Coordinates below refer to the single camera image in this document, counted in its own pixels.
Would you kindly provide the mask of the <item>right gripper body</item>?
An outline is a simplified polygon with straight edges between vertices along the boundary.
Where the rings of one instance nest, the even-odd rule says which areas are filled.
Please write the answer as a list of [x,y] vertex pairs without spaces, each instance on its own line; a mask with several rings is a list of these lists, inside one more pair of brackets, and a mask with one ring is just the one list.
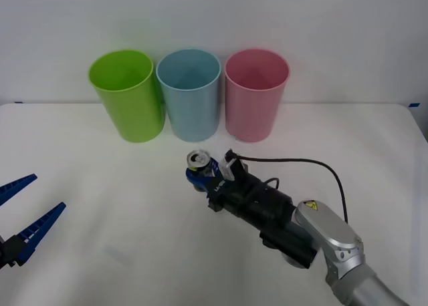
[[219,170],[208,177],[205,182],[208,207],[220,212],[226,210],[243,220],[267,220],[267,201],[264,200],[268,193],[268,181],[261,181],[250,174],[248,165],[235,165],[234,179],[226,179]]

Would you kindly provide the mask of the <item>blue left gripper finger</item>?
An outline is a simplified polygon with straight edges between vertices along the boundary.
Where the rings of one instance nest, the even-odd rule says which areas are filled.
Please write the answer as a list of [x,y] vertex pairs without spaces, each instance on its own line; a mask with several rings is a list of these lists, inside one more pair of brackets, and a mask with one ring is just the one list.
[[26,186],[28,186],[35,180],[37,180],[37,176],[35,174],[30,174],[28,176],[0,186],[0,206],[5,204],[8,200],[13,198],[18,192],[23,190]]
[[4,241],[3,265],[24,265],[65,208],[64,202],[59,203],[20,233]]

